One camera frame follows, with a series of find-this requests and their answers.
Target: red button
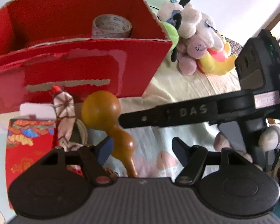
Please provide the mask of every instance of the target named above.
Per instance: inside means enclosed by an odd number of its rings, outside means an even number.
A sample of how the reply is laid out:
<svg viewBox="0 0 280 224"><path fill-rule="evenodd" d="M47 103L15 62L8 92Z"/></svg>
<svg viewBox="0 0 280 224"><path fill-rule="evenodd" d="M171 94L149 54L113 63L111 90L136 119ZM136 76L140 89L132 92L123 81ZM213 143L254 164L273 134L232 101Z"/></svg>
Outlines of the red button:
<svg viewBox="0 0 280 224"><path fill-rule="evenodd" d="M96 178L98 184L108 184L110 183L110 178L107 176L99 176Z"/></svg>

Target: red packet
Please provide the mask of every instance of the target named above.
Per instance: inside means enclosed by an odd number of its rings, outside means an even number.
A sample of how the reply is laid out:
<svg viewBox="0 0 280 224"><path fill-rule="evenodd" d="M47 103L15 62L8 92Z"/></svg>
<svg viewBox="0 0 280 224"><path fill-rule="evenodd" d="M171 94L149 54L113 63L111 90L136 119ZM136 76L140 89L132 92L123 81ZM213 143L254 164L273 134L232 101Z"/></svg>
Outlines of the red packet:
<svg viewBox="0 0 280 224"><path fill-rule="evenodd" d="M6 140L6 186L48 153L55 143L54 120L11 119Z"/></svg>

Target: yellow plush toy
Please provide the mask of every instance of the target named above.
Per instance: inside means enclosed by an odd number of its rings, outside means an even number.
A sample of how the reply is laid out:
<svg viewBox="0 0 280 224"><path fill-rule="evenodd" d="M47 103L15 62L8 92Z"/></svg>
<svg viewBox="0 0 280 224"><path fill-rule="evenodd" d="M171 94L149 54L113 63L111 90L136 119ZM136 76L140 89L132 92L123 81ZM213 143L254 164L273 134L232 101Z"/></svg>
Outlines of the yellow plush toy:
<svg viewBox="0 0 280 224"><path fill-rule="evenodd" d="M221 76L235 68L237 56L230 55L231 47L229 42L226 41L225 37L219 31L217 33L222 37L224 49L222 51L207 49L206 55L198 59L197 64L204 73Z"/></svg>

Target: black mechanical device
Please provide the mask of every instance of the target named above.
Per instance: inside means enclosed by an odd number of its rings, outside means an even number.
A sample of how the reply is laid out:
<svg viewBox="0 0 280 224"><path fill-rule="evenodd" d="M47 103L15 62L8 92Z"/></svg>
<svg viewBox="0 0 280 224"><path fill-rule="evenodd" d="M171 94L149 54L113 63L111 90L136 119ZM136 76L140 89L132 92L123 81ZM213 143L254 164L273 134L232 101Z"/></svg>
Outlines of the black mechanical device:
<svg viewBox="0 0 280 224"><path fill-rule="evenodd" d="M241 91L123 114L120 124L131 128L218 123L232 143L240 136L261 163L263 152L257 142L265 118L280 119L280 52L275 38L263 30L249 39L236 68ZM230 125L225 124L230 122L239 134L228 134ZM17 214L10 223L280 223L272 214L280 195L278 184L232 149L208 152L175 137L172 149L184 166L175 182L113 180L101 166L107 141L76 152L53 149L22 173L8 191ZM69 164L80 165L83 177L68 171ZM207 165L220 168L202 178Z"/></svg>

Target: blue fabric patch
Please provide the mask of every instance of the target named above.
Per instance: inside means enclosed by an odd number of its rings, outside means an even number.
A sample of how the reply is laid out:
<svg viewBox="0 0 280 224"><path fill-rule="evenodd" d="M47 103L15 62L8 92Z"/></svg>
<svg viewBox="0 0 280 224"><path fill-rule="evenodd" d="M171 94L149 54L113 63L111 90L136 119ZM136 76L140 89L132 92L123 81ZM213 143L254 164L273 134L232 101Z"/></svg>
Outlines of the blue fabric patch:
<svg viewBox="0 0 280 224"><path fill-rule="evenodd" d="M173 16L177 13L180 13L180 10L173 10L171 18L169 18L166 22L169 23L169 24L173 24L174 23Z"/></svg>
<svg viewBox="0 0 280 224"><path fill-rule="evenodd" d="M49 129L49 133L50 133L50 135L54 135L54 130Z"/></svg>
<svg viewBox="0 0 280 224"><path fill-rule="evenodd" d="M39 134L35 133L31 128L27 130L22 130L22 133L24 134L24 136L32 137L32 138L39 136Z"/></svg>

